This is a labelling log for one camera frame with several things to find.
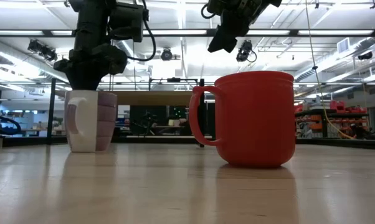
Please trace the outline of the shelving rack with red bins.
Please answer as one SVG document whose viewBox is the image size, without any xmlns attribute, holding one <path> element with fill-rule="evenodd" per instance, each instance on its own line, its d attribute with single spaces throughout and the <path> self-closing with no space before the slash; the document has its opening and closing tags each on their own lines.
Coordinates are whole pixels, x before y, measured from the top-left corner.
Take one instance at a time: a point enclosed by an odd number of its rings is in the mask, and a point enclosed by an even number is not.
<svg viewBox="0 0 375 224">
<path fill-rule="evenodd" d="M 369 134 L 368 112 L 361 106 L 319 98 L 295 104 L 296 138 L 364 139 Z"/>
</svg>

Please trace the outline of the red plastic mug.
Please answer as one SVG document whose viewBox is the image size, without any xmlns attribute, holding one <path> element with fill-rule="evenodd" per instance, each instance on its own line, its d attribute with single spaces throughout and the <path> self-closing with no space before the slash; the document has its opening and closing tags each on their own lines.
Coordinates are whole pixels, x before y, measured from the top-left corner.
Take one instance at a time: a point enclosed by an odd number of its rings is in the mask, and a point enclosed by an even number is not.
<svg viewBox="0 0 375 224">
<path fill-rule="evenodd" d="M 295 152 L 294 78 L 277 71 L 234 73 L 213 86 L 195 86 L 189 103 L 189 125 L 196 140 L 216 147 L 234 166 L 279 167 Z M 213 141 L 198 123 L 199 100 L 204 92 L 215 98 Z"/>
</svg>

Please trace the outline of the black aluminium table frame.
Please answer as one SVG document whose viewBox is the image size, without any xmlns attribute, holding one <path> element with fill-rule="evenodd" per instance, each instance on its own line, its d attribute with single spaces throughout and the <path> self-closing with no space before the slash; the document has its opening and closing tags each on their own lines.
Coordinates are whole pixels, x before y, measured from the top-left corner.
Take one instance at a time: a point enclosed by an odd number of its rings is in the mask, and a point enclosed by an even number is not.
<svg viewBox="0 0 375 224">
<path fill-rule="evenodd" d="M 125 138 L 113 138 L 113 143 L 138 143 L 138 144 L 195 144 L 196 140 L 192 136 L 169 136 L 165 138 L 138 138 L 137 136 L 127 136 Z M 43 144 L 66 144 L 65 136 L 54 136 L 50 141 L 46 137 L 4 137 L 0 136 L 2 147 L 16 146 L 33 146 Z M 330 139 L 330 138 L 314 138 L 314 139 L 297 139 L 296 144 L 313 144 L 336 147 L 352 147 L 362 149 L 375 149 L 375 140 L 348 140 L 348 139 Z"/>
</svg>

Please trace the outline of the purple and white mug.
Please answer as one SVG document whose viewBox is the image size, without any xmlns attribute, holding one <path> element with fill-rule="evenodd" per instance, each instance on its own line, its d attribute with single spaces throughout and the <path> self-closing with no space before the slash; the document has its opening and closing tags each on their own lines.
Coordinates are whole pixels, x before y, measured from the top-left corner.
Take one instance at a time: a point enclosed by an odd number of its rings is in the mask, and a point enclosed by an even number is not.
<svg viewBox="0 0 375 224">
<path fill-rule="evenodd" d="M 64 124 L 72 152 L 106 151 L 112 140 L 117 96 L 107 91 L 65 93 Z"/>
</svg>

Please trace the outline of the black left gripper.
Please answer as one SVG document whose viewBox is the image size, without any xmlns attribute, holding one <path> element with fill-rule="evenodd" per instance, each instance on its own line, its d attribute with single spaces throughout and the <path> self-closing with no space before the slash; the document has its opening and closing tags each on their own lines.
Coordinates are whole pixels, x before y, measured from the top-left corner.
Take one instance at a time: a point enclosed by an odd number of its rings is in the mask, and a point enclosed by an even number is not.
<svg viewBox="0 0 375 224">
<path fill-rule="evenodd" d="M 54 69 L 66 74 L 73 90 L 96 90 L 104 75 L 122 73 L 127 63 L 124 51 L 102 44 L 91 49 L 70 50 L 69 58 L 55 62 Z"/>
</svg>

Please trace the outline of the white ceiling air vent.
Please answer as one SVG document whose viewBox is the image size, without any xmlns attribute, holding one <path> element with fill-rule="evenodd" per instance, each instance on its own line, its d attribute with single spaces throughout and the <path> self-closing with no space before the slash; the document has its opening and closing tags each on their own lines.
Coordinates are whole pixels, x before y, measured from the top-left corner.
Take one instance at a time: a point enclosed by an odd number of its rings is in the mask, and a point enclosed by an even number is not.
<svg viewBox="0 0 375 224">
<path fill-rule="evenodd" d="M 349 50 L 349 47 L 350 47 L 350 41 L 349 41 L 349 37 L 339 41 L 337 44 L 337 51 L 339 54 L 342 54 L 343 52 L 346 52 Z"/>
</svg>

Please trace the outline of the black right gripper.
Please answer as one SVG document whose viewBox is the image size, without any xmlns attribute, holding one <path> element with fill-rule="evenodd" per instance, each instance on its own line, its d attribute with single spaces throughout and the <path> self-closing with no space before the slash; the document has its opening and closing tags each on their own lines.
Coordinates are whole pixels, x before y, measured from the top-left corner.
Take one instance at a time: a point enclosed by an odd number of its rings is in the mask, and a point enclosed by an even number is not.
<svg viewBox="0 0 375 224">
<path fill-rule="evenodd" d="M 269 6 L 279 7 L 282 0 L 208 0 L 206 10 L 211 16 L 221 17 L 214 37 L 209 46 L 209 52 L 225 50 L 232 52 L 237 44 L 237 37 L 243 37 L 249 31 L 250 22 L 255 22 L 259 15 Z"/>
</svg>

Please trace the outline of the wooden shelf with black posts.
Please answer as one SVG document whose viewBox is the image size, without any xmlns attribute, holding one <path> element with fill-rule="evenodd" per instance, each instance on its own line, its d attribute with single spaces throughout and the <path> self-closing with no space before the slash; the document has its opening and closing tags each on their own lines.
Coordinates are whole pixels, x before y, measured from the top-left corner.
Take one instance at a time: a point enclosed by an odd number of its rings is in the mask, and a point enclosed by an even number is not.
<svg viewBox="0 0 375 224">
<path fill-rule="evenodd" d="M 118 105 L 130 106 L 188 106 L 192 96 L 192 91 L 113 91 L 117 96 Z M 199 106 L 197 114 L 199 115 L 198 123 L 201 132 L 206 132 L 207 126 L 207 106 L 204 102 L 205 94 L 199 95 Z M 193 137 L 189 136 L 152 136 L 152 137 L 114 137 L 114 143 L 158 143 L 158 144 L 197 144 Z"/>
</svg>

